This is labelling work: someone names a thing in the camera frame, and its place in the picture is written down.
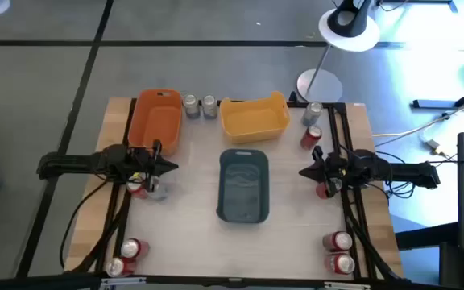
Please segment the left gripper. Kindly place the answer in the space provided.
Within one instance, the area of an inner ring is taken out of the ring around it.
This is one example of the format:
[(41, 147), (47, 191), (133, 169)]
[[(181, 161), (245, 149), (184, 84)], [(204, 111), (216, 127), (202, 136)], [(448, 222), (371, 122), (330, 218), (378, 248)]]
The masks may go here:
[(137, 163), (140, 172), (146, 175), (145, 188), (148, 192), (156, 190), (156, 180), (178, 166), (160, 155), (162, 145), (159, 139), (153, 141), (152, 147), (132, 147), (130, 154)]

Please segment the black aluminium table frame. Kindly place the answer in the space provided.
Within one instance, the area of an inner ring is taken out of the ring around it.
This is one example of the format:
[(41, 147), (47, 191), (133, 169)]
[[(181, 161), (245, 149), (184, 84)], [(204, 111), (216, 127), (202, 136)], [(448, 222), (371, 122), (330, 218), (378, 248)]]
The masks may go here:
[[(136, 100), (131, 97), (112, 97), (106, 107), (97, 141), (97, 149), (112, 143), (126, 141)], [(367, 108), (358, 103), (327, 103), (326, 109), (333, 115), (329, 125), (333, 130), (334, 143), (345, 147), (360, 147), (372, 150), (374, 143), (367, 117)], [(363, 215), (367, 224), (367, 236), (382, 259), (399, 276), (404, 274), (400, 252), (390, 219), (386, 198), (378, 190), (382, 184), (368, 187), (361, 193), (350, 193), (352, 210)], [(73, 236), (70, 240), (64, 270), (72, 270), (89, 254), (102, 233), (110, 226), (118, 212), (118, 207), (127, 208), (131, 196), (120, 185), (107, 184), (95, 198), (86, 203), (78, 214)], [(299, 280), (285, 278), (246, 278), (246, 277), (204, 277), (151, 275), (146, 278), (149, 284), (198, 284), (202, 286), (224, 286), (245, 288), (246, 286), (266, 287), (310, 287), (317, 286), (318, 280)]]

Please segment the orange plastic bin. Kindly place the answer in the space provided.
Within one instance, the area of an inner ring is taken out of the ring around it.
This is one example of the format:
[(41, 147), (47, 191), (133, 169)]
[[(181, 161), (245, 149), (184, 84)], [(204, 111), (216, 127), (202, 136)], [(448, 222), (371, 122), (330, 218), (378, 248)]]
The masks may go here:
[(147, 89), (137, 98), (130, 122), (131, 147), (153, 147), (158, 139), (163, 156), (173, 155), (179, 144), (182, 123), (181, 95), (174, 89)]

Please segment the red Fanta soda can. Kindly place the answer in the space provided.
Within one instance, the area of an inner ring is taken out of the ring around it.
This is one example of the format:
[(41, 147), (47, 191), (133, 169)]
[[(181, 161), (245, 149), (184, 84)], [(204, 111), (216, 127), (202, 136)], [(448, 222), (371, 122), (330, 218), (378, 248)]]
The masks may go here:
[(141, 177), (132, 176), (126, 183), (126, 190), (133, 196), (141, 199), (147, 198), (147, 191), (144, 188)]
[(336, 231), (322, 238), (323, 246), (331, 252), (348, 251), (352, 245), (352, 237), (345, 231)]
[(354, 272), (355, 261), (346, 253), (332, 253), (325, 257), (325, 267), (339, 275), (349, 275)]

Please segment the dark red soda can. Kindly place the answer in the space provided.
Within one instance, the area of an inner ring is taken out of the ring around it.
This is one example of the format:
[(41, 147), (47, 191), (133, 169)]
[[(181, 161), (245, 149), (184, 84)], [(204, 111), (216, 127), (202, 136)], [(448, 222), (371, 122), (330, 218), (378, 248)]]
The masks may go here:
[(135, 259), (124, 259), (115, 257), (109, 260), (105, 270), (109, 277), (125, 277), (132, 275), (137, 267)]
[(141, 259), (149, 252), (149, 243), (137, 238), (129, 238), (121, 245), (121, 256), (126, 259)]
[(342, 189), (342, 182), (340, 180), (318, 183), (316, 187), (316, 194), (321, 199), (329, 199), (334, 197)]
[(305, 150), (312, 150), (322, 137), (322, 129), (319, 126), (309, 126), (300, 140), (300, 146)]

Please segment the silver metal bracket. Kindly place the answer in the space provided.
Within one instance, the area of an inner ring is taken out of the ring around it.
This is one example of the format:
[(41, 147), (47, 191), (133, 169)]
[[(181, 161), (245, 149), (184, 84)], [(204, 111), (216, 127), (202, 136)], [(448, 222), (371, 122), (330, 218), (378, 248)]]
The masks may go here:
[(325, 281), (322, 290), (371, 290), (368, 284)]
[(118, 286), (127, 286), (135, 284), (145, 284), (147, 282), (146, 276), (132, 276), (132, 277), (114, 277), (104, 278), (100, 283), (100, 290), (115, 290)]

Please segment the black curved stand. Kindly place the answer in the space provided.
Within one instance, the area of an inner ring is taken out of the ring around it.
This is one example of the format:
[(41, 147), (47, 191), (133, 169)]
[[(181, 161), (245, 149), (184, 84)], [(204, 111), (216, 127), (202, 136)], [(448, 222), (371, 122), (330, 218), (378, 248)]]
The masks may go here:
[(354, 38), (367, 28), (368, 10), (373, 0), (342, 0), (327, 18), (327, 24), (337, 35)]

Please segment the silver Spindrift soda can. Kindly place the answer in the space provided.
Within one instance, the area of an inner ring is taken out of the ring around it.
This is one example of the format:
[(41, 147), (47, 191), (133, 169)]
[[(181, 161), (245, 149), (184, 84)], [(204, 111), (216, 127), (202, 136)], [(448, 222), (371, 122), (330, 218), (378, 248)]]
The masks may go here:
[(167, 198), (166, 186), (162, 183), (158, 176), (153, 176), (147, 186), (147, 195), (155, 200), (162, 201)]
[(314, 125), (323, 111), (323, 105), (319, 101), (309, 102), (305, 108), (304, 114), (302, 115), (301, 122), (305, 126)]
[(183, 97), (183, 106), (186, 116), (190, 119), (200, 117), (200, 108), (197, 98), (192, 94), (187, 94)]
[(202, 99), (203, 114), (206, 119), (216, 119), (218, 116), (218, 103), (214, 96), (207, 95)]

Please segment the white round side table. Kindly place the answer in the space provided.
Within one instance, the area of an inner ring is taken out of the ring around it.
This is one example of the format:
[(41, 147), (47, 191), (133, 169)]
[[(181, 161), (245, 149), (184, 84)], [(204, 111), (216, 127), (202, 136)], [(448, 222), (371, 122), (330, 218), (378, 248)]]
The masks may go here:
[(328, 18), (333, 12), (328, 10), (318, 22), (318, 30), (326, 46), (316, 68), (303, 71), (296, 80), (296, 91), (307, 102), (337, 102), (342, 97), (342, 83), (334, 73), (323, 68), (332, 48), (344, 52), (365, 52), (379, 42), (379, 28), (370, 16), (364, 32), (355, 37), (345, 37), (333, 32), (328, 25)]

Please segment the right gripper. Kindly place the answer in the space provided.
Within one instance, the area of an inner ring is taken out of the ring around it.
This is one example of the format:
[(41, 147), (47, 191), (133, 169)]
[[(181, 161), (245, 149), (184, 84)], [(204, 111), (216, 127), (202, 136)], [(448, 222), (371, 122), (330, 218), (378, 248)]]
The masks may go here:
[(314, 160), (313, 164), (301, 169), (299, 175), (316, 181), (317, 183), (340, 180), (343, 189), (343, 186), (346, 184), (347, 160), (334, 152), (329, 153), (324, 159), (321, 146), (315, 146)]

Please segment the teal plastic bin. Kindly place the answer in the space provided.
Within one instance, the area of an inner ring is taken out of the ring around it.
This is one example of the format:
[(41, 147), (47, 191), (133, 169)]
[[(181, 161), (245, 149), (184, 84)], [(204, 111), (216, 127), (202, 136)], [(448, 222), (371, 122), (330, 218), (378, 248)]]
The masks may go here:
[(219, 159), (216, 213), (230, 223), (258, 224), (270, 212), (267, 156), (258, 150), (227, 149)]

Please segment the grey power adapter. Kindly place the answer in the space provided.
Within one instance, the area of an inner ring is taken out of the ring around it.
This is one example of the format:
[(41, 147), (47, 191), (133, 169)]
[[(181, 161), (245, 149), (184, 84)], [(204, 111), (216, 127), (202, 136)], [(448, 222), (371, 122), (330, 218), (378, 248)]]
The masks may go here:
[(445, 147), (434, 139), (425, 141), (425, 145), (430, 148), (432, 155), (441, 155), (446, 157), (448, 154), (445, 152)]

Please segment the yellow plastic bin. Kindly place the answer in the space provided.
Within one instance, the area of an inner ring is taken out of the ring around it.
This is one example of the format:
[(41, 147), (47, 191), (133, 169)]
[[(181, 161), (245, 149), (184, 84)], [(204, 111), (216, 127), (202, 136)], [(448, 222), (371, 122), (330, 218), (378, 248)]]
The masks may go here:
[(278, 91), (250, 101), (225, 98), (219, 110), (224, 134), (233, 144), (277, 139), (290, 123), (286, 98)]

